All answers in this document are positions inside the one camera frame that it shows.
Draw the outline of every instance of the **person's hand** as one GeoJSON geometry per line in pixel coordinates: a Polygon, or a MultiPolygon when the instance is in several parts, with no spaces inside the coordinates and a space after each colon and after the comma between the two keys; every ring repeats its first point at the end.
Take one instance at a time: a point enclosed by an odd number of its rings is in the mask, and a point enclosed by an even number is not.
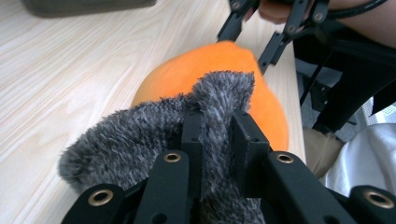
{"type": "Polygon", "coordinates": [[[288,19],[291,5],[278,3],[274,0],[261,0],[258,11],[264,19],[280,24],[288,19]]]}

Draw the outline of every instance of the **orange pumpkin plush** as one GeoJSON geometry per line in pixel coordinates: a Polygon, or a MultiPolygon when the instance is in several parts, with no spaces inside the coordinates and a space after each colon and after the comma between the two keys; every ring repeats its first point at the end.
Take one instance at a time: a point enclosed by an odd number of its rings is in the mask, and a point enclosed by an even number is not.
{"type": "Polygon", "coordinates": [[[288,125],[284,111],[266,85],[254,55],[223,41],[182,54],[152,71],[139,87],[132,105],[191,92],[204,74],[215,71],[254,73],[255,87],[248,113],[268,138],[273,150],[287,150],[288,125]]]}

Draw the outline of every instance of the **light wood surface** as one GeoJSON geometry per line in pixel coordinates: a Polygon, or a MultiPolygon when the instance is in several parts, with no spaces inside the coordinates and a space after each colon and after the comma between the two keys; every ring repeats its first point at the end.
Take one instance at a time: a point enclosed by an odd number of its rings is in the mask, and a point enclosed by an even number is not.
{"type": "MultiPolygon", "coordinates": [[[[62,151],[127,108],[145,76],[216,42],[226,0],[158,0],[156,6],[40,19],[0,1],[0,223],[59,223],[78,197],[58,176],[62,151]]],[[[257,15],[237,43],[258,57],[274,31],[257,15]]],[[[290,151],[304,158],[292,47],[265,80],[283,105],[290,151]]]]}

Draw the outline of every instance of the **gray fur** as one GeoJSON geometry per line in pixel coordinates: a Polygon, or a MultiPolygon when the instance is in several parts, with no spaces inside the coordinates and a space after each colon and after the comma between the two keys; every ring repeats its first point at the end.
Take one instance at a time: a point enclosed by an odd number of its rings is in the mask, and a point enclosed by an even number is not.
{"type": "Polygon", "coordinates": [[[213,72],[187,95],[118,111],[66,150],[60,175],[78,193],[101,183],[128,189],[149,176],[171,135],[181,133],[184,111],[198,107],[205,153],[200,223],[263,223],[260,202],[240,197],[232,179],[231,119],[235,109],[248,110],[253,86],[251,74],[213,72]]]}

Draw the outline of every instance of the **black bracket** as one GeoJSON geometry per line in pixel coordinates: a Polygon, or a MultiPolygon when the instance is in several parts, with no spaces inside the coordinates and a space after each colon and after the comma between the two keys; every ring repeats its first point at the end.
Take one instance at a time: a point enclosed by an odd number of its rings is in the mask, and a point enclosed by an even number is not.
{"type": "MultiPolygon", "coordinates": [[[[202,195],[201,112],[185,114],[181,149],[158,155],[149,178],[124,191],[101,184],[83,192],[65,224],[191,223],[202,195]]],[[[371,186],[352,189],[349,198],[324,188],[289,152],[273,151],[253,118],[233,112],[234,179],[244,197],[260,198],[271,224],[396,223],[396,197],[371,186]]]]}

